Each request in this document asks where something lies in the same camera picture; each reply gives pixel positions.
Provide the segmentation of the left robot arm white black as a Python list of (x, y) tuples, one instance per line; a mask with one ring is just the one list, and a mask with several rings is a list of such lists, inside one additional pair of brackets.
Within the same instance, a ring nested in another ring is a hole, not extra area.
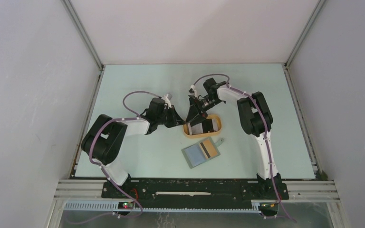
[(173, 128), (186, 121), (178, 115), (168, 98), (153, 98), (148, 108), (136, 117), (112, 118), (101, 114), (81, 143), (92, 164), (97, 165), (106, 178), (113, 182), (113, 192), (120, 198), (129, 196), (131, 184), (126, 182), (129, 173), (123, 168), (118, 155), (127, 136), (149, 135), (158, 126)]

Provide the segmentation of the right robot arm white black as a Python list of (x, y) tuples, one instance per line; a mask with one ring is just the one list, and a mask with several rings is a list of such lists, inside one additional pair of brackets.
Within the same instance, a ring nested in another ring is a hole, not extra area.
[(220, 103), (232, 103), (238, 109), (239, 121), (243, 131), (258, 144), (259, 165), (257, 177), (265, 181), (257, 186), (258, 194), (265, 199), (271, 198), (277, 191), (274, 184), (278, 169), (274, 163), (271, 148), (271, 125), (273, 117), (262, 92), (249, 94), (229, 84), (218, 83), (207, 90), (203, 98), (196, 96), (194, 86), (190, 89), (188, 124), (199, 124), (208, 116), (207, 111)]

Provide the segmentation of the stack of cards in tray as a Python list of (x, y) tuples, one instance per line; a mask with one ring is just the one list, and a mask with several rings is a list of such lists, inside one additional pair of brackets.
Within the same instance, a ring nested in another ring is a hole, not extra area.
[(217, 132), (218, 130), (219, 127), (213, 119), (206, 119), (205, 121), (196, 125), (188, 125), (189, 135), (213, 133)]

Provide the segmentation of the orange oval tray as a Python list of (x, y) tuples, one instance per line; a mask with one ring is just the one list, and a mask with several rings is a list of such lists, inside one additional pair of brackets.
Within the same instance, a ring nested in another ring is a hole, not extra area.
[(221, 130), (222, 130), (222, 122), (221, 122), (220, 117), (218, 115), (216, 115), (216, 114), (211, 114), (211, 115), (209, 115), (207, 117), (207, 119), (213, 119), (217, 123), (217, 125), (219, 127), (219, 130), (217, 132), (205, 133), (205, 134), (198, 134), (198, 135), (189, 135), (189, 133), (188, 133), (188, 125), (189, 124), (185, 124), (183, 126), (183, 133), (184, 133), (184, 135), (186, 137), (190, 138), (190, 139), (193, 139), (193, 138), (202, 138), (202, 137), (211, 137), (211, 136), (218, 135), (221, 132)]

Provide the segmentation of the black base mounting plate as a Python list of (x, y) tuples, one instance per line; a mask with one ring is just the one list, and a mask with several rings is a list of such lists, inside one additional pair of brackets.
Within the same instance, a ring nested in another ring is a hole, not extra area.
[(120, 188), (106, 181), (101, 197), (124, 199), (128, 193), (145, 209), (252, 209), (255, 200), (289, 199), (280, 179), (129, 178)]

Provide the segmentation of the aluminium frame rail front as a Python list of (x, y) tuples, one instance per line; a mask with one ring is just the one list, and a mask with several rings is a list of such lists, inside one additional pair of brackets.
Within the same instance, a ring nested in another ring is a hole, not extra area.
[(61, 180), (54, 198), (67, 209), (147, 212), (259, 213), (283, 203), (336, 203), (332, 181), (252, 179), (131, 179), (120, 189), (107, 180)]

